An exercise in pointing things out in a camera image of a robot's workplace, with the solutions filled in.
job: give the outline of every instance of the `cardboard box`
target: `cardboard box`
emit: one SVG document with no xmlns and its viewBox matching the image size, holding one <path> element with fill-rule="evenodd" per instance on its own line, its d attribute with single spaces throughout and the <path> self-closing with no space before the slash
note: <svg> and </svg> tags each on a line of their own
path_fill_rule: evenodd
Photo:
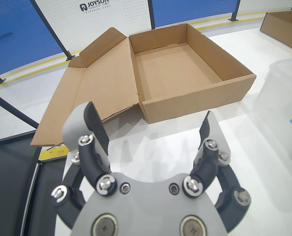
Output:
<svg viewBox="0 0 292 236">
<path fill-rule="evenodd" d="M 103 121 L 139 104 L 153 123 L 240 101 L 255 78 L 190 25 L 129 38 L 110 28 L 70 61 L 31 145 L 63 142 L 64 122 L 87 101 Z"/>
<path fill-rule="evenodd" d="M 292 48 L 292 11 L 266 13 L 260 31 Z"/>
</svg>

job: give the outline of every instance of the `white floor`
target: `white floor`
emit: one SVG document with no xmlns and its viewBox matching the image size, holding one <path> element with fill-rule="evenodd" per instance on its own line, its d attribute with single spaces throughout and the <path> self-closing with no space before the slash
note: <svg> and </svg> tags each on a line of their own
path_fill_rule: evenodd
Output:
<svg viewBox="0 0 292 236">
<path fill-rule="evenodd" d="M 252 196 L 251 207 L 230 235 L 292 235 L 292 164 L 278 145 L 265 137 L 252 117 L 252 106 L 269 65 L 292 58 L 292 49 L 259 29 L 210 37 L 252 70 L 257 79 L 241 102 L 213 109 L 232 151 L 231 166 L 242 187 Z M 0 96 L 40 121 L 64 69 L 0 88 Z M 113 172 L 144 182 L 162 181 L 191 170 L 207 111 L 148 125 L 138 107 L 108 121 L 109 159 Z M 32 130 L 0 108 L 0 138 Z M 71 165 L 71 155 L 65 172 Z M 84 180 L 87 200 L 93 192 Z M 214 181 L 208 195 L 216 202 L 220 186 Z M 58 219 L 57 235 L 70 230 Z"/>
</svg>

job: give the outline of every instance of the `clear plastic bin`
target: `clear plastic bin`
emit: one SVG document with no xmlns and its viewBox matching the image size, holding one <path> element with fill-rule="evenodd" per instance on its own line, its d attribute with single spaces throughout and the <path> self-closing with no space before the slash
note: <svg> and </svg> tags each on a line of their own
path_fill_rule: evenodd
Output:
<svg viewBox="0 0 292 236">
<path fill-rule="evenodd" d="M 270 65 L 254 112 L 292 160 L 292 59 Z"/>
</svg>

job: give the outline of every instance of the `joyson logo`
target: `joyson logo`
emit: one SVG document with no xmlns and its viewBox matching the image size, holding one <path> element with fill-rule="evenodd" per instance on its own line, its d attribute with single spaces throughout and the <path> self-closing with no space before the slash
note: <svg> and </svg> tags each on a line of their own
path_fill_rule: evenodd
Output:
<svg viewBox="0 0 292 236">
<path fill-rule="evenodd" d="M 111 6 L 109 0 L 95 0 L 87 3 L 82 3 L 79 5 L 79 7 L 82 12 L 91 13 L 109 8 Z"/>
<path fill-rule="evenodd" d="M 9 38 L 10 36 L 13 36 L 12 31 L 5 33 L 4 35 L 0 36 L 0 42 L 4 41 L 5 39 Z"/>
</svg>

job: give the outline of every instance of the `screw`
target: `screw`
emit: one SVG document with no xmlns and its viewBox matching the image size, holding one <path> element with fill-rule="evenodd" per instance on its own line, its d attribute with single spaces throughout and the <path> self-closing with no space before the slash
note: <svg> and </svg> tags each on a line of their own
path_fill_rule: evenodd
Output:
<svg viewBox="0 0 292 236">
<path fill-rule="evenodd" d="M 223 161 L 227 161 L 229 159 L 229 155 L 226 152 L 221 151 L 219 153 L 219 158 Z"/>
<path fill-rule="evenodd" d="M 111 180 L 106 177 L 102 180 L 102 182 L 100 183 L 100 189 L 103 189 L 103 190 L 108 190 L 111 186 Z"/>
<path fill-rule="evenodd" d="M 66 186 L 57 186 L 51 193 L 51 196 L 56 199 L 56 202 L 59 203 L 64 200 L 67 194 L 67 187 Z"/>
<path fill-rule="evenodd" d="M 121 186 L 120 186 L 120 192 L 122 194 L 127 194 L 129 191 L 130 191 L 130 185 L 129 185 L 129 183 L 123 183 L 123 184 L 121 184 Z"/>
<path fill-rule="evenodd" d="M 88 135 L 85 135 L 85 136 L 81 136 L 81 137 L 80 137 L 80 141 L 81 141 L 82 143 L 87 143 L 89 140 L 90 140 L 90 138 L 89 138 Z"/>
<path fill-rule="evenodd" d="M 187 186 L 188 186 L 188 189 L 190 189 L 193 192 L 199 191 L 199 182 L 197 182 L 194 179 L 191 179 L 190 182 L 188 182 Z"/>
<path fill-rule="evenodd" d="M 179 186 L 175 183 L 171 183 L 169 185 L 169 192 L 173 195 L 177 195 L 179 193 Z"/>
<path fill-rule="evenodd" d="M 58 188 L 58 189 L 55 191 L 53 197 L 54 197 L 55 199 L 58 199 L 58 198 L 62 197 L 62 195 L 63 195 L 63 191 L 62 191 L 62 189 Z"/>
<path fill-rule="evenodd" d="M 237 190 L 235 190 L 234 196 L 237 202 L 241 204 L 242 206 L 247 206 L 251 202 L 251 196 L 246 190 L 241 191 L 241 192 L 238 192 Z"/>
<path fill-rule="evenodd" d="M 214 140 L 207 140 L 205 142 L 205 146 L 208 147 L 209 149 L 214 150 L 214 151 L 218 149 L 217 142 Z"/>
</svg>

